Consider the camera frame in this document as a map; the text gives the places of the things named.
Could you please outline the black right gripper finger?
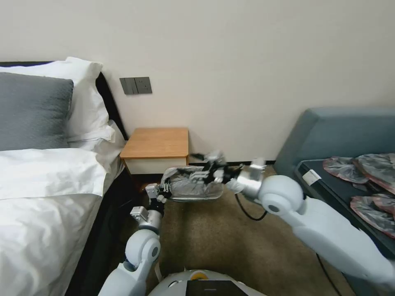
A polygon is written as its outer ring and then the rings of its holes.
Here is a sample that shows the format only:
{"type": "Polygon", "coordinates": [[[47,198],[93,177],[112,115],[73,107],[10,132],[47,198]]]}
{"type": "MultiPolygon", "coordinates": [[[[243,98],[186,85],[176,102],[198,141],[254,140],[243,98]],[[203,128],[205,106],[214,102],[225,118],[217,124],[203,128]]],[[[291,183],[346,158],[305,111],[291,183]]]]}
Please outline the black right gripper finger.
{"type": "Polygon", "coordinates": [[[208,164],[208,167],[223,167],[227,165],[224,153],[222,151],[211,151],[206,154],[191,153],[193,159],[203,161],[208,164]]]}
{"type": "Polygon", "coordinates": [[[209,184],[215,181],[214,173],[211,171],[196,171],[189,175],[193,183],[209,184]]]}

